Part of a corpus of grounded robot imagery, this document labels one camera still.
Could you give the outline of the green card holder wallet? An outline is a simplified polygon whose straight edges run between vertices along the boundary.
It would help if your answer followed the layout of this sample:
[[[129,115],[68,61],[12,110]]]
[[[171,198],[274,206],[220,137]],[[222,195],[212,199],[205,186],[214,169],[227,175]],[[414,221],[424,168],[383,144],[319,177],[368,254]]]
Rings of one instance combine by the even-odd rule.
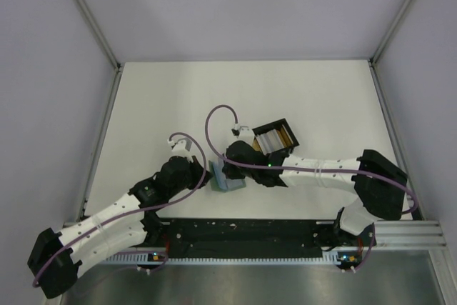
[[[246,187],[244,179],[228,179],[222,172],[222,167],[219,162],[209,162],[209,170],[212,174],[210,180],[210,188],[212,191],[229,192]]]

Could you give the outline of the black card box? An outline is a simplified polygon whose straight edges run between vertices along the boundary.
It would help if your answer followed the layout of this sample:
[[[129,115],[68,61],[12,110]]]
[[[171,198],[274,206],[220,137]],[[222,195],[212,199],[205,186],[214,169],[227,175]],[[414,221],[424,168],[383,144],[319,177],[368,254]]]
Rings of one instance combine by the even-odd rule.
[[[275,152],[293,153],[299,146],[298,139],[285,118],[253,128],[252,147],[264,155]]]

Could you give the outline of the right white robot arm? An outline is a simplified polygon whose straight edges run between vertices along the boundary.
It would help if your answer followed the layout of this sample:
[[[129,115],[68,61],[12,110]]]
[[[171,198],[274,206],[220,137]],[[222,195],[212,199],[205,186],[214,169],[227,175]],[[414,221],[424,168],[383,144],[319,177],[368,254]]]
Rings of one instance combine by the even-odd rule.
[[[287,151],[264,154],[244,141],[235,141],[224,154],[228,179],[250,178],[265,187],[318,187],[353,194],[333,223],[338,243],[351,244],[379,220],[397,221],[405,214],[407,175],[375,150],[355,159],[305,159]]]

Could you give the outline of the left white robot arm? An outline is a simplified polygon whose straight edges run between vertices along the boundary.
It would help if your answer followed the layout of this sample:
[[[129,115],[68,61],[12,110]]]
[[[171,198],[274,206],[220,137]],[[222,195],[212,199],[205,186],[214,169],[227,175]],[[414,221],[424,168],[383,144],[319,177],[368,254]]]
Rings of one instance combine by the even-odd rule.
[[[42,231],[27,261],[32,286],[55,298],[110,256],[132,246],[157,244],[163,226],[157,211],[175,204],[180,192],[204,186],[211,178],[207,165],[195,156],[172,156],[160,171],[97,214],[60,231]]]

